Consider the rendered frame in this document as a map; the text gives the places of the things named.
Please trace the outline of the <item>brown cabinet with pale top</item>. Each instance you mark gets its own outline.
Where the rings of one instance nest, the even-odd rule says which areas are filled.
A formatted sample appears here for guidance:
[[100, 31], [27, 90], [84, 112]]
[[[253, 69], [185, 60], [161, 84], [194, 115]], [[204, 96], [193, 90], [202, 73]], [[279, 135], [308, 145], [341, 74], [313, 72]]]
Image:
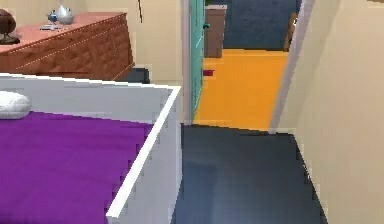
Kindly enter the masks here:
[[221, 58], [223, 50], [226, 5], [209, 5], [205, 7], [204, 54], [206, 58]]

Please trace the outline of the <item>white pillow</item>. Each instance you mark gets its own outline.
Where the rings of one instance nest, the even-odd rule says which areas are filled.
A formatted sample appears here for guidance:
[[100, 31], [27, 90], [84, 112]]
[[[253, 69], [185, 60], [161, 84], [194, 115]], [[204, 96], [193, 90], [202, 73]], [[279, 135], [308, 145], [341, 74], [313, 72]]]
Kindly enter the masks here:
[[32, 103], [22, 94], [0, 91], [0, 119], [22, 119], [30, 113]]

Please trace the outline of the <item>brown chest of drawers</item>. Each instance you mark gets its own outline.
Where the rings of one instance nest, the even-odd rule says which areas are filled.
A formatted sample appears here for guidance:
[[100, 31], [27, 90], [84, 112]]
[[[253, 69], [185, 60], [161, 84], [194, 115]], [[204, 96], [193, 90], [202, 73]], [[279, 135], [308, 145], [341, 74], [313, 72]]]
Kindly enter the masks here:
[[0, 45], [0, 72], [120, 80], [135, 65], [124, 12], [87, 12], [70, 25], [16, 30], [20, 42]]

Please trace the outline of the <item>silver teardrop vase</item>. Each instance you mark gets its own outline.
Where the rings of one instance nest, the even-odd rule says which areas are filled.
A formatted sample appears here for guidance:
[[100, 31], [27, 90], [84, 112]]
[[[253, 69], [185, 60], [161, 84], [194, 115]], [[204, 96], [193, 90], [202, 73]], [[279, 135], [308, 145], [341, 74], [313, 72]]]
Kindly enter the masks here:
[[60, 5], [56, 10], [56, 16], [58, 21], [64, 25], [70, 25], [74, 21], [74, 16], [69, 8]]

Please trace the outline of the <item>teal room door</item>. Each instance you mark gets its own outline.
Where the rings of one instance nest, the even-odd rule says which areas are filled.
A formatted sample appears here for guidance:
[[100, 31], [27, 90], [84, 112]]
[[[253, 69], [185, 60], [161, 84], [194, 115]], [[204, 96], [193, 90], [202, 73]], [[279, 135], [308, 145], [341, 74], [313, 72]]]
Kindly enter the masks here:
[[191, 120], [199, 105], [203, 84], [205, 0], [190, 0], [190, 93]]

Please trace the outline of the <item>white bed with purple cover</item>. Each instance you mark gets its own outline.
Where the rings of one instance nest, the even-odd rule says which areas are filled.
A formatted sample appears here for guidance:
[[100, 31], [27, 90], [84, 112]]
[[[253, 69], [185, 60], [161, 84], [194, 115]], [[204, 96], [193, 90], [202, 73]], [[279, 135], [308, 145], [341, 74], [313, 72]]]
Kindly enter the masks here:
[[170, 224], [177, 86], [0, 73], [30, 113], [0, 120], [0, 224]]

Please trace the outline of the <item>dark brown round lamp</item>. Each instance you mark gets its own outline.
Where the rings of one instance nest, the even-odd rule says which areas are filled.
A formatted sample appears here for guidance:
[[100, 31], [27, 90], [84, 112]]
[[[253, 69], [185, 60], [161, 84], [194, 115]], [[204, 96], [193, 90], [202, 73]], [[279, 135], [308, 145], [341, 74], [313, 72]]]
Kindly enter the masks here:
[[18, 37], [10, 36], [16, 28], [16, 21], [13, 16], [6, 10], [0, 8], [0, 34], [3, 38], [0, 39], [0, 45], [13, 45], [19, 44], [20, 39]]

